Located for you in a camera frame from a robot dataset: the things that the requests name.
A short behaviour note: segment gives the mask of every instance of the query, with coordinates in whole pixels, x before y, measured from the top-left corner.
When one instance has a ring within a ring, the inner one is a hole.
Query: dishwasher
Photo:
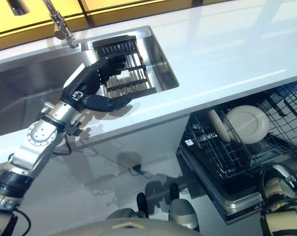
[[[215,110],[226,120],[242,105],[257,107],[269,120],[267,134],[257,143],[223,141],[208,115]],[[261,211],[258,174],[265,164],[285,164],[297,176],[297,82],[192,113],[177,155],[195,172],[226,224]]]

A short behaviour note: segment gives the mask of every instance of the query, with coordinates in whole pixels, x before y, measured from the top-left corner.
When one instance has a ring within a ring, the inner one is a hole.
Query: chrome faucet
[[[76,48],[78,44],[73,45],[74,37],[69,27],[66,25],[65,19],[55,9],[50,0],[43,0],[43,2],[49,10],[50,18],[55,23],[55,37],[61,40],[66,39],[67,44],[71,48]]]

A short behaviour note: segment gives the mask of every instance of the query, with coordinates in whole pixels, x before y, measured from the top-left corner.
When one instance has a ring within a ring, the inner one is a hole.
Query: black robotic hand
[[[110,76],[118,75],[125,68],[124,54],[111,54],[101,58],[93,65],[85,67],[80,74],[64,88],[61,101],[71,105],[81,112],[87,108],[100,112],[112,112],[127,105],[131,98],[108,98],[95,95],[100,86],[106,83]]]
[[[119,75],[125,68],[125,55],[121,53],[111,54],[105,58],[101,58],[91,65],[98,72],[100,84],[105,84],[110,76]]]

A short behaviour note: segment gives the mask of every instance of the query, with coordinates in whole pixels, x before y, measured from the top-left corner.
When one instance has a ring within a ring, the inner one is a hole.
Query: robotic arm
[[[121,73],[124,62],[123,54],[114,54],[88,67],[81,64],[65,82],[59,102],[55,106],[46,103],[38,121],[30,125],[22,145],[10,155],[0,174],[0,236],[12,234],[17,221],[13,211],[64,135],[80,134],[81,123],[76,120],[80,112],[85,108],[112,112],[131,101],[128,97],[111,99],[95,95],[110,76]]]
[[[297,190],[297,176],[287,166],[275,163],[263,167],[260,192],[266,206],[260,223],[264,236],[297,236],[294,190]]]

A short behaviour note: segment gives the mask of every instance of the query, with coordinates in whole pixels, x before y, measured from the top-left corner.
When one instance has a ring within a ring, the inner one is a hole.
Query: silver robotic arm
[[[124,62],[124,55],[114,54],[92,66],[79,66],[65,82],[60,101],[55,106],[46,103],[38,121],[30,125],[22,145],[10,155],[0,174],[0,236],[12,234],[17,221],[13,211],[64,135],[80,134],[81,123],[76,120],[80,112],[85,108],[111,112],[131,101],[129,97],[110,99],[95,95],[110,76],[120,74]]]

